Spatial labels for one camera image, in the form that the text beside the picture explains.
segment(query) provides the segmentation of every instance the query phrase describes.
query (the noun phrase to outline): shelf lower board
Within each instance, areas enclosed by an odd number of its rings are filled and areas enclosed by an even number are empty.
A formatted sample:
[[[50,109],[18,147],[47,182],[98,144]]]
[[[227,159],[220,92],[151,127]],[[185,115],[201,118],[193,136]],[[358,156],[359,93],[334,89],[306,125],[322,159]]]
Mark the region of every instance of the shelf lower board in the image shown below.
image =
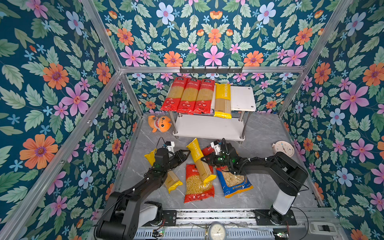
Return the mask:
[[[224,119],[213,116],[187,115],[177,117],[177,133],[180,137],[199,137],[208,139],[222,139],[244,141],[240,139],[244,123],[238,118]]]

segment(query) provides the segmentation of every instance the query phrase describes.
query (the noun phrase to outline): orange flower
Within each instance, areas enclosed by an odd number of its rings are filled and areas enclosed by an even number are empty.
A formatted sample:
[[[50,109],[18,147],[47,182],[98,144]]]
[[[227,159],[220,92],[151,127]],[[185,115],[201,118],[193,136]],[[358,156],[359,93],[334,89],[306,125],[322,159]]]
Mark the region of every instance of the orange flower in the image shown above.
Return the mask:
[[[222,16],[223,16],[223,12],[222,11],[212,11],[209,13],[209,15],[211,16],[212,19],[220,19]]]
[[[316,73],[314,74],[315,82],[322,85],[324,82],[328,81],[328,75],[331,74],[331,65],[329,63],[322,63],[317,67]]]
[[[231,29],[227,29],[227,31],[225,32],[225,34],[227,35],[227,36],[232,36],[233,35],[233,31],[231,30]]]
[[[132,131],[133,131],[133,132],[135,132],[136,127],[137,127],[137,122],[135,122],[135,123],[133,124],[133,126],[132,126]]]
[[[197,35],[203,36],[204,35],[204,30],[200,29],[199,31],[197,31]]]
[[[382,152],[380,152],[380,156],[384,159],[384,142],[378,142],[377,143],[377,148],[379,150],[382,150]]]
[[[351,238],[353,240],[368,240],[368,237],[366,235],[363,235],[363,233],[359,229],[352,230]]]
[[[112,152],[113,154],[118,154],[121,147],[121,141],[120,139],[115,139],[115,141],[112,144]]]
[[[29,45],[29,48],[31,49],[32,52],[37,53],[36,48],[34,46]]]
[[[304,147],[305,150],[307,150],[307,151],[311,151],[311,150],[313,150],[313,142],[312,142],[312,139],[306,138],[306,139],[304,140],[303,147]]]
[[[216,45],[220,42],[221,33],[219,33],[217,28],[212,29],[212,31],[208,34],[208,41],[212,43],[212,45]]]
[[[254,51],[252,53],[248,53],[247,57],[244,59],[244,66],[246,67],[258,67],[260,63],[264,61],[262,58],[264,55],[259,53],[259,51]]]
[[[316,182],[316,183],[314,183],[314,186],[316,187],[316,189],[317,189],[317,192],[319,193],[319,195],[320,195],[320,197],[321,197],[321,199],[322,200],[324,200],[324,195],[322,194],[323,193],[323,190],[322,190],[322,188],[321,187],[319,187],[319,184]]]
[[[167,67],[181,67],[181,63],[183,62],[183,59],[180,58],[179,53],[170,51],[169,54],[166,53],[164,57],[165,57],[164,63],[167,64]]]
[[[113,188],[113,183],[111,183],[110,185],[109,185],[109,188],[107,189],[107,195],[105,195],[105,201],[106,200],[108,200],[108,198],[109,198],[109,196],[111,195],[111,193],[112,193],[112,188]]]
[[[132,33],[130,31],[127,31],[127,29],[123,28],[118,29],[118,38],[120,42],[124,43],[126,46],[133,45],[133,42],[135,39],[132,36]]]
[[[289,132],[289,125],[288,125],[288,123],[284,122],[284,126],[287,129],[287,131]]]
[[[267,102],[267,104],[265,106],[266,106],[266,108],[272,109],[272,108],[276,107],[276,105],[277,105],[276,101],[270,101],[270,102]]]
[[[384,63],[372,64],[369,66],[369,69],[365,70],[365,77],[362,78],[363,82],[366,82],[367,86],[377,86],[380,84],[380,81],[384,81]]]
[[[318,19],[319,17],[321,17],[323,15],[323,10],[319,10],[317,11],[315,14],[314,14],[314,18]]]
[[[44,134],[36,134],[35,140],[28,138],[23,147],[27,148],[20,151],[20,160],[27,160],[24,165],[32,169],[37,164],[37,169],[47,166],[47,162],[51,162],[55,156],[53,153],[58,151],[57,144],[54,144],[53,137],[48,136],[45,139]]]
[[[302,31],[300,31],[297,34],[297,37],[295,38],[297,45],[303,45],[304,43],[308,42],[310,40],[310,37],[312,37],[312,29],[304,28]]]
[[[111,73],[109,72],[109,67],[105,63],[98,63],[96,68],[96,73],[99,75],[100,82],[103,82],[104,85],[109,82],[111,78]]]
[[[155,109],[155,108],[156,108],[156,104],[155,104],[154,102],[152,102],[152,101],[147,101],[147,102],[145,103],[145,106],[146,106],[147,108],[149,108],[149,109]]]
[[[43,75],[44,81],[48,82],[48,86],[61,90],[63,87],[67,86],[66,83],[70,81],[67,77],[67,70],[63,70],[63,66],[60,64],[50,63],[49,68],[44,68]]]
[[[118,14],[117,14],[116,12],[114,12],[114,11],[109,11],[108,13],[109,13],[109,15],[111,16],[111,18],[113,18],[113,19],[118,18]]]
[[[81,228],[81,226],[83,225],[83,222],[84,222],[84,219],[83,219],[83,218],[80,219],[80,220],[77,222],[76,227],[77,227],[77,228]]]

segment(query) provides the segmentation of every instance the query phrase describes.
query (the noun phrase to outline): clock face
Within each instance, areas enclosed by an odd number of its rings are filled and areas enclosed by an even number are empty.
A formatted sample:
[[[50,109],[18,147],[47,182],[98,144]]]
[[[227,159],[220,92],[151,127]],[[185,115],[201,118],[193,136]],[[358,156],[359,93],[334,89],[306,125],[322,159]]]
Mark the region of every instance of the clock face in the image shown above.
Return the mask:
[[[291,144],[285,141],[278,141],[274,146],[275,152],[283,152],[288,157],[293,156],[293,153],[295,152],[294,148]]]
[[[208,230],[210,240],[225,240],[227,237],[227,231],[221,223],[212,223]]]

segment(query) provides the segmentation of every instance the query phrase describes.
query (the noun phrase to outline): spaghetti package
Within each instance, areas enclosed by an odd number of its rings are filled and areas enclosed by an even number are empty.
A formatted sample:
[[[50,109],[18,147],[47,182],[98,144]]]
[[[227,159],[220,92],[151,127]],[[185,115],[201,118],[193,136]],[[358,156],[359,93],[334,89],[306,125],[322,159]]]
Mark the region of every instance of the spaghetti package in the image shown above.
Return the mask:
[[[193,113],[210,113],[211,102],[214,96],[215,80],[204,79],[201,81],[200,90],[197,94],[195,110]]]
[[[214,175],[213,171],[210,171],[210,167],[206,162],[201,161],[204,155],[201,152],[197,138],[188,144],[187,148],[191,151],[192,159],[196,164],[196,168],[199,170],[199,175],[201,180],[203,180],[204,186],[212,184],[212,180],[216,178],[216,175]]]
[[[144,157],[148,160],[148,162],[151,164],[151,166],[153,166],[153,163],[155,162],[156,150],[157,149],[155,148],[152,152],[144,155]],[[172,170],[168,171],[168,175],[167,175],[167,178],[166,178],[166,181],[164,182],[164,184],[168,189],[168,193],[175,190],[178,186],[183,185],[183,183],[180,181],[179,177],[176,176],[176,174]]]
[[[216,84],[215,117],[232,118],[231,85]]]
[[[218,167],[216,171],[226,198],[253,189],[253,186],[248,181],[247,177],[233,175],[230,172],[223,172],[228,171],[228,167]]]
[[[179,107],[177,108],[178,113],[188,113],[193,114],[193,110],[195,109],[195,103],[197,94],[200,88],[199,79],[189,78],[187,85],[185,86],[183,96],[181,97],[181,101],[179,103]]]
[[[210,171],[212,174],[214,173],[212,167],[210,167]],[[184,203],[215,197],[215,188],[213,187],[212,182],[204,186],[196,165],[187,164],[185,177],[187,181],[187,190],[185,192]]]
[[[161,106],[162,111],[176,111],[179,106],[181,96],[189,78],[177,77],[169,89],[166,100]]]

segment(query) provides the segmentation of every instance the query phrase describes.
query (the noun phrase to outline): white shelf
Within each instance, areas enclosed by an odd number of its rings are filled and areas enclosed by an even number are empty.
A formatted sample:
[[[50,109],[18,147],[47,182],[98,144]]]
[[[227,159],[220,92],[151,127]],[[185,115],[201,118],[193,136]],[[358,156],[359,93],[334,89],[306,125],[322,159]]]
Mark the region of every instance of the white shelf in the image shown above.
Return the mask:
[[[244,128],[244,121],[238,118],[217,118],[213,116],[187,115],[177,117],[174,136],[199,137],[209,139],[222,139],[244,141],[240,139]]]
[[[212,98],[211,109],[215,109],[215,96]],[[255,97],[251,87],[231,86],[231,111],[256,111]]]

